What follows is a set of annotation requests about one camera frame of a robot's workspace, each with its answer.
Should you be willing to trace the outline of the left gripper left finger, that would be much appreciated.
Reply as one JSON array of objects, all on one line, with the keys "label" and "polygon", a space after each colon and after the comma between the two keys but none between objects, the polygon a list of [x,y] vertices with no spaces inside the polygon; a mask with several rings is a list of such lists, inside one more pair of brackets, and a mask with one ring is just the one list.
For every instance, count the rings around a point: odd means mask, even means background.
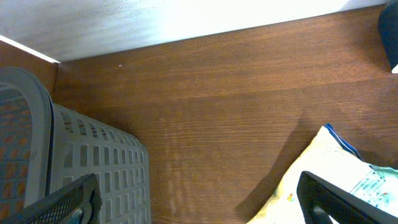
[{"label": "left gripper left finger", "polygon": [[2,223],[98,224],[101,206],[97,178],[94,174],[86,174],[4,219]]}]

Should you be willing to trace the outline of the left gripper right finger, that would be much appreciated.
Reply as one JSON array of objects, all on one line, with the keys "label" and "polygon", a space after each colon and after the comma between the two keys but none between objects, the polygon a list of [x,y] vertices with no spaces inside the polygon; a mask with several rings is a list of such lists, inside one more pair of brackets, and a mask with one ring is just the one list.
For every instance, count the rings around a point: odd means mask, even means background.
[{"label": "left gripper right finger", "polygon": [[397,223],[397,217],[364,202],[321,177],[303,171],[297,197],[306,224]]}]

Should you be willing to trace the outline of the cream snack bag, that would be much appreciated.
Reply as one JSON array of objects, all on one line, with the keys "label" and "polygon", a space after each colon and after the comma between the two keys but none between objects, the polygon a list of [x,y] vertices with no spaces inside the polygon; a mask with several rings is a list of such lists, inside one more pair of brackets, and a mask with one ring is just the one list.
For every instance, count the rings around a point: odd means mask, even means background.
[{"label": "cream snack bag", "polygon": [[303,171],[309,171],[374,207],[397,216],[397,170],[364,162],[332,125],[322,126],[289,167],[273,195],[249,223],[304,223],[297,196]]}]

